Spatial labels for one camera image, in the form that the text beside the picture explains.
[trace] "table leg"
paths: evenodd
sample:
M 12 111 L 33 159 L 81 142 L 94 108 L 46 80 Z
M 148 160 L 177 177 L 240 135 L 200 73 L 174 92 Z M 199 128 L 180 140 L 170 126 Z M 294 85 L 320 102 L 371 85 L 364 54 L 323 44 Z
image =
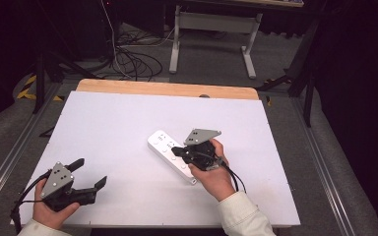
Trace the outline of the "table leg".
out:
M 253 23 L 253 27 L 250 32 L 250 38 L 247 46 L 241 47 L 242 56 L 244 58 L 245 67 L 247 68 L 248 78 L 256 79 L 256 72 L 254 71 L 253 62 L 251 61 L 251 48 L 253 47 L 254 40 L 256 39 L 257 30 L 259 29 L 260 22 L 263 14 L 257 14 L 256 21 Z
M 179 31 L 180 31 L 180 6 L 176 6 L 175 16 L 174 16 L 174 39 L 173 47 L 171 49 L 170 67 L 168 71 L 171 74 L 177 72 L 177 62 L 179 59 Z

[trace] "gray floor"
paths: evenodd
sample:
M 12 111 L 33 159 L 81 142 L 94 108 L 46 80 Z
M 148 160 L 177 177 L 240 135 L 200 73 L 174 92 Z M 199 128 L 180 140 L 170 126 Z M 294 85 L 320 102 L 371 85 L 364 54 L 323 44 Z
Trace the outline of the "gray floor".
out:
M 240 46 L 247 40 L 246 35 L 236 33 L 214 39 L 209 33 L 187 31 L 181 37 L 175 75 L 168 73 L 171 42 L 158 47 L 128 49 L 149 54 L 161 62 L 163 71 L 154 81 L 257 87 L 266 79 L 276 79 L 284 74 L 284 68 L 289 66 L 300 43 L 300 38 L 285 39 L 259 33 L 252 50 L 258 78 L 249 80 L 240 54 Z M 14 95 L 20 92 L 27 78 L 20 81 Z M 68 96 L 69 91 L 76 88 L 78 78 L 69 76 L 62 85 L 52 87 L 57 89 L 57 95 Z M 288 97 L 285 92 L 287 87 L 280 85 L 259 93 L 262 99 L 266 95 L 271 99 L 271 105 L 266 99 L 263 101 L 301 220 L 300 226 L 281 229 L 279 234 L 378 236 L 375 211 L 321 111 L 317 92 L 312 108 L 312 128 L 308 129 L 298 115 L 302 99 Z M 15 168 L 8 170 L 10 175 L 1 179 L 0 235 L 15 234 L 13 226 L 9 224 L 9 211 L 18 192 L 27 185 L 48 141 L 38 135 L 56 124 L 63 105 L 64 101 L 50 101 L 42 114 L 32 116 L 34 100 L 16 99 L 14 105 L 0 114 L 0 167 L 4 161 L 16 162 Z M 31 125 L 33 119 L 37 119 L 34 129 L 26 135 L 23 130 L 28 124 Z M 25 148 L 17 148 L 19 143 L 25 144 Z M 333 196 L 338 196 L 341 201 L 332 201 Z M 339 214 L 336 208 L 345 211 Z M 74 235 L 91 234 L 90 229 L 66 230 Z

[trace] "table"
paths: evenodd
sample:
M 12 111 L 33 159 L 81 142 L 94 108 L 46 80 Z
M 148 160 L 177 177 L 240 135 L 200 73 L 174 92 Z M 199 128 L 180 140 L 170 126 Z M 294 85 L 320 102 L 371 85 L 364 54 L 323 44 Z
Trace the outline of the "table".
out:
M 200 94 L 211 98 L 193 97 Z M 192 128 L 209 128 L 221 130 L 217 139 L 231 144 L 225 146 L 231 168 L 273 226 L 300 224 L 258 98 L 253 88 L 82 80 L 69 95 L 31 180 L 56 161 L 69 164 L 78 158 L 85 165 L 74 172 L 73 188 L 88 188 L 108 176 L 96 203 L 81 207 L 67 225 L 221 227 L 216 200 L 202 185 L 181 178 L 147 144 L 159 129 L 183 142 Z M 23 224 L 31 214 L 32 205 L 22 205 Z
M 265 6 L 300 8 L 303 3 L 285 2 L 278 0 L 233 0 L 236 4 L 257 4 Z M 180 29 L 192 30 L 219 30 L 239 33 L 249 33 L 250 37 L 247 46 L 241 47 L 241 53 L 247 69 L 248 77 L 250 79 L 256 78 L 253 62 L 251 60 L 250 52 L 256 38 L 257 30 L 259 29 L 260 22 L 263 14 L 258 13 L 256 18 L 243 18 L 231 16 L 219 16 L 209 14 L 197 14 L 180 12 L 181 6 L 176 6 L 175 19 L 174 19 L 174 39 L 171 51 L 169 72 L 174 74 L 177 72 L 177 62 L 179 56 L 179 32 Z

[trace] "yellow and black striped tape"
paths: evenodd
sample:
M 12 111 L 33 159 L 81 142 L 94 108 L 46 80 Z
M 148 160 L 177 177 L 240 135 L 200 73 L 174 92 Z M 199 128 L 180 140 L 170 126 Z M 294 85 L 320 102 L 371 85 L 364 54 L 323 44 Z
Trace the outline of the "yellow and black striped tape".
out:
M 17 99 L 25 98 L 25 99 L 36 100 L 35 94 L 29 94 L 29 90 L 32 87 L 32 84 L 35 82 L 35 80 L 36 80 L 36 75 L 31 75 L 31 77 L 29 77 L 23 89 L 21 89 L 20 93 L 18 94 Z M 64 101 L 64 99 L 65 99 L 65 96 L 61 96 L 61 95 L 56 95 L 53 98 L 53 100 L 55 101 Z

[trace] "power strip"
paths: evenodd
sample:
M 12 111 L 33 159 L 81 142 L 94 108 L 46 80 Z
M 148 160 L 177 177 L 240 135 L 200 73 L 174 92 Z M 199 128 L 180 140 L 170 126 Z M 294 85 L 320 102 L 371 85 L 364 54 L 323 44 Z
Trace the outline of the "power strip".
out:
M 152 134 L 148 139 L 149 148 L 164 160 L 172 169 L 191 184 L 196 184 L 197 179 L 193 177 L 188 165 L 179 156 L 175 156 L 171 151 L 173 147 L 181 145 L 172 139 L 165 131 L 159 130 Z

